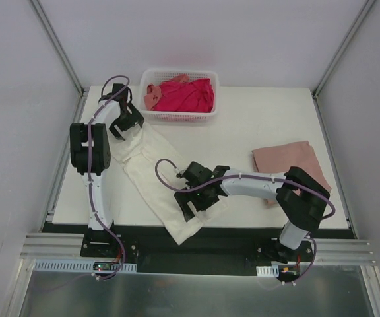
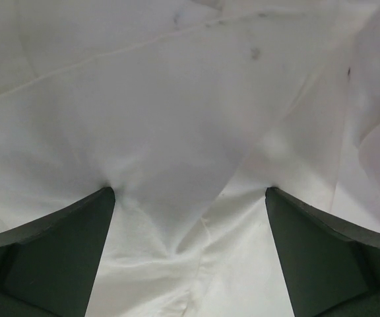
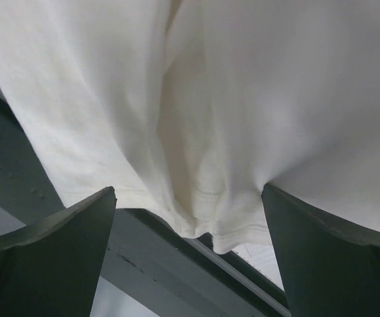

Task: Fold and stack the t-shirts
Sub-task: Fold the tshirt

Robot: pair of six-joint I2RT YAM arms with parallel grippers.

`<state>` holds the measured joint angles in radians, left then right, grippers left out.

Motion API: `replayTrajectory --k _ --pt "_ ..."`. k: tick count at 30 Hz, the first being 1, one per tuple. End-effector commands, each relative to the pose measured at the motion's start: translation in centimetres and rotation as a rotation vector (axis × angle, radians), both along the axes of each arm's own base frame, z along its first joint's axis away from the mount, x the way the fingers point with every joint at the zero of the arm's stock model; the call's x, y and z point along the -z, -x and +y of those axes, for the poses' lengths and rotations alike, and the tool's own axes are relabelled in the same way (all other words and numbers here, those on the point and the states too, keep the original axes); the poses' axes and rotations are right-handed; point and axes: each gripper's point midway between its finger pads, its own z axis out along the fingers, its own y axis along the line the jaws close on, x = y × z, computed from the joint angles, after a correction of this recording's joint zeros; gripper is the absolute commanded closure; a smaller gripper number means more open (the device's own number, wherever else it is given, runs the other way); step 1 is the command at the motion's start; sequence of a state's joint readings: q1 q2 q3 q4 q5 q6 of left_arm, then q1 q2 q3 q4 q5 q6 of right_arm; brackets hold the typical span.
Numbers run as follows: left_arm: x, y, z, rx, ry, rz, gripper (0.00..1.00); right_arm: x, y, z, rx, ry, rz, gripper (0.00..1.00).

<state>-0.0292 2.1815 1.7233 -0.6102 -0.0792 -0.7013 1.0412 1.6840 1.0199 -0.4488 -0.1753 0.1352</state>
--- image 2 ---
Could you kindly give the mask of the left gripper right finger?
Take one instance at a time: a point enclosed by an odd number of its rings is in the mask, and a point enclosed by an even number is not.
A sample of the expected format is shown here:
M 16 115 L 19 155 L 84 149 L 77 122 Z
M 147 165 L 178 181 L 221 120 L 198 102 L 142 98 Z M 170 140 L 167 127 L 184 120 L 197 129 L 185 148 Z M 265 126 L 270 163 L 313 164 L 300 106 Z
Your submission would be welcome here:
M 265 203 L 295 316 L 380 316 L 380 233 L 279 188 Z

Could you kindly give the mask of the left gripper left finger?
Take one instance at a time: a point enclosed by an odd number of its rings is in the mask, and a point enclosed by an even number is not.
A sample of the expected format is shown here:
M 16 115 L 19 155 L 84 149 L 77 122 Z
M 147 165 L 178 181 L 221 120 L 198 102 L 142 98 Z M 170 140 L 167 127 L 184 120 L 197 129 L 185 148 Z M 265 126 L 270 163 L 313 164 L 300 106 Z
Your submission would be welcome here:
M 0 316 L 84 316 L 114 206 L 106 187 L 0 233 Z

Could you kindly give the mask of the cream white t shirt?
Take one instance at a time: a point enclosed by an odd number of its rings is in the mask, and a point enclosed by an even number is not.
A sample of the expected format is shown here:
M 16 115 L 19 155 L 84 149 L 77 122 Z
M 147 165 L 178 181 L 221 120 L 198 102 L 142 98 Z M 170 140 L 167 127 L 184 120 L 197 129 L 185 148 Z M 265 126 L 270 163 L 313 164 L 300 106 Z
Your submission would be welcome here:
M 87 316 L 291 316 L 276 186 L 380 232 L 380 1 L 0 1 L 0 232 L 117 202 Z

